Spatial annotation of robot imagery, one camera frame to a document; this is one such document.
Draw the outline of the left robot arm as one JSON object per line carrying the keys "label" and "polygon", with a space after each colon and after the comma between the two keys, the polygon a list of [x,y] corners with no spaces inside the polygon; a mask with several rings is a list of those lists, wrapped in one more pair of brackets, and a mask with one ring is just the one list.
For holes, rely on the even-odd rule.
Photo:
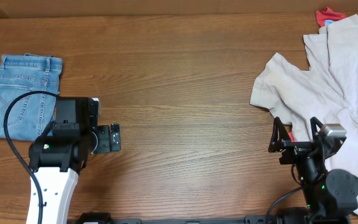
{"label": "left robot arm", "polygon": [[29,167],[35,177],[27,223],[66,223],[88,156],[121,150],[119,125],[98,125],[100,107],[98,98],[57,99],[55,120],[29,148]]}

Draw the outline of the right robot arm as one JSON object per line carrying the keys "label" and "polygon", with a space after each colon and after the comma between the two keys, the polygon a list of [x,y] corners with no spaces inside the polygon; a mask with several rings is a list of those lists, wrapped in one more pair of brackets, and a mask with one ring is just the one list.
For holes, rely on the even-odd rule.
{"label": "right robot arm", "polygon": [[[310,124],[310,141],[292,141],[280,118],[273,121],[268,151],[281,153],[279,162],[291,166],[291,175],[299,186],[271,204],[266,223],[349,223],[350,214],[358,208],[358,177],[343,169],[327,170],[325,166],[326,159],[344,144],[346,130],[340,124],[323,124],[315,117]],[[299,191],[305,197],[305,207],[272,213],[279,203]]]}

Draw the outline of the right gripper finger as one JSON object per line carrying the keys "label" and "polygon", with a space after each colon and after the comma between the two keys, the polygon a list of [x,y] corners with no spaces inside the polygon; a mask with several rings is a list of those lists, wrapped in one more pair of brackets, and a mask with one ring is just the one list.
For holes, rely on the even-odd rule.
{"label": "right gripper finger", "polygon": [[279,117],[273,121],[273,131],[268,152],[281,152],[290,147],[291,138]]}
{"label": "right gripper finger", "polygon": [[312,133],[313,141],[318,142],[319,141],[318,129],[321,129],[323,124],[318,118],[312,117],[310,119],[310,125],[311,125],[311,133]]}

